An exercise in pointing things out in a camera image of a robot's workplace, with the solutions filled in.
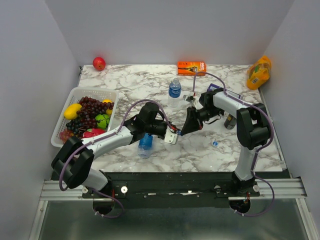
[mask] orange juice box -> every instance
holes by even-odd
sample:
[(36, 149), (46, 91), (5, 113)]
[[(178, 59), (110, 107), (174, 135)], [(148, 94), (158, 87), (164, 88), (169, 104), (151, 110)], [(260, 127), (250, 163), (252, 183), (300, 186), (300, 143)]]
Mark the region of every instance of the orange juice box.
[[(207, 65), (203, 61), (178, 61), (178, 75), (194, 76), (196, 72), (206, 72)], [(199, 73), (197, 76), (204, 76), (205, 73)]]

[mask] yellow lemon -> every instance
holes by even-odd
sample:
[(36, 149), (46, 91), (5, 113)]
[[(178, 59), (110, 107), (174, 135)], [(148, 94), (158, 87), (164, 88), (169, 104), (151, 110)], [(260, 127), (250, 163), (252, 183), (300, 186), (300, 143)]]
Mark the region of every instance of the yellow lemon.
[(68, 120), (73, 120), (78, 117), (77, 111), (80, 111), (82, 108), (81, 104), (79, 103), (74, 103), (68, 106), (68, 108), (64, 111), (63, 116), (68, 119)]
[(112, 101), (110, 99), (105, 99), (102, 101), (103, 103), (112, 103)]
[(105, 113), (108, 114), (109, 116), (111, 116), (111, 114), (112, 114), (112, 109), (109, 109), (109, 108), (108, 108), (108, 109), (105, 111)]

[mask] red fruit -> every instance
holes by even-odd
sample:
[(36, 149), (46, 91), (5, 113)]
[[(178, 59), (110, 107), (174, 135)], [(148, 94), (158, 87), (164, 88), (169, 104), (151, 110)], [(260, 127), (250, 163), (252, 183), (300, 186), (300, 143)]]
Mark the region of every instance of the red fruit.
[(67, 129), (63, 130), (59, 134), (59, 138), (62, 140), (63, 143), (65, 143), (71, 136), (74, 136), (74, 133)]
[(106, 67), (106, 62), (102, 57), (96, 57), (93, 59), (92, 65), (94, 66), (95, 69), (98, 71), (102, 71)]
[(98, 136), (100, 134), (104, 134), (105, 131), (103, 129), (100, 128), (91, 128), (88, 129), (87, 131), (84, 132), (83, 134), (83, 138), (91, 138), (91, 137), (95, 137)]

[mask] white marble surface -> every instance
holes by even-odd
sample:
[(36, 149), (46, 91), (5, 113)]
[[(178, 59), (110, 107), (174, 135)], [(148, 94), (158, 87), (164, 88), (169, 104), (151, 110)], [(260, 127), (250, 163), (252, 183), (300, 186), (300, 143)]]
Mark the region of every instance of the white marble surface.
[[(207, 72), (215, 74), (225, 81), (226, 87), (242, 94), (247, 102), (261, 102), (258, 91), (246, 88), (247, 65), (208, 65)], [(118, 125), (128, 107), (141, 99), (159, 102), (170, 121), (182, 128), (186, 119), (188, 104), (181, 101), (180, 106), (172, 110), (167, 106), (168, 87), (177, 74), (175, 65), (110, 65), (104, 71), (96, 71), (91, 65), (83, 67), (80, 87), (98, 87), (117, 90), (119, 102), (115, 112), (114, 124)], [(190, 94), (193, 86), (192, 76), (179, 76), (182, 93)], [(220, 85), (211, 76), (200, 76), (195, 84), (198, 95), (207, 91), (210, 83)], [(141, 105), (134, 108), (130, 117), (139, 112)], [(137, 155), (138, 143), (119, 147), (96, 159), (94, 169), (106, 172), (232, 172), (235, 170), (240, 143), (237, 140), (236, 127), (228, 130), (224, 127), (224, 118), (211, 125), (204, 125), (201, 131), (179, 137), (176, 145), (164, 143), (155, 138), (153, 154), (148, 159)], [(273, 142), (259, 155), (257, 171), (281, 171), (280, 157)]]

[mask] blue water bottle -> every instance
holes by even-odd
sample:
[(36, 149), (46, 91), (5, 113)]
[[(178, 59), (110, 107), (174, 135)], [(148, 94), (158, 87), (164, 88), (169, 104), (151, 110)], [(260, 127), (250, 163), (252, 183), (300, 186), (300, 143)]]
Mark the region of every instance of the blue water bottle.
[(168, 106), (172, 108), (178, 107), (181, 94), (181, 84), (178, 78), (173, 79), (169, 85)]
[(141, 158), (147, 159), (152, 154), (152, 141), (153, 137), (148, 133), (139, 141), (138, 155)]

